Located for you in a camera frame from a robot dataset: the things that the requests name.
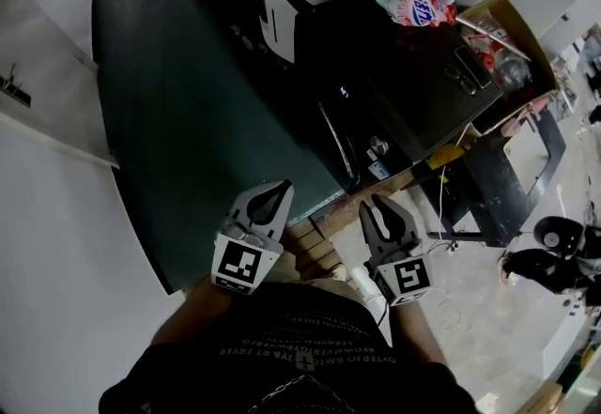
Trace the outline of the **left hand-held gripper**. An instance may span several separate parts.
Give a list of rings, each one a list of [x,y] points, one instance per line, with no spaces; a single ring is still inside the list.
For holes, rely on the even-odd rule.
[[[211,281],[253,294],[284,251],[280,242],[294,197],[287,180],[262,183],[238,195],[214,240]]]

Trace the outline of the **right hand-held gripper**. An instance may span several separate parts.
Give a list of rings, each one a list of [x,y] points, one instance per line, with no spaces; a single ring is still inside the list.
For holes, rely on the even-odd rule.
[[[364,263],[369,277],[389,307],[418,300],[430,291],[432,283],[428,258],[423,254],[413,254],[421,245],[416,223],[412,215],[394,200],[379,194],[373,194],[372,200],[388,233],[381,231],[372,209],[361,202],[359,218],[371,254]],[[400,249],[390,252],[393,243]]]

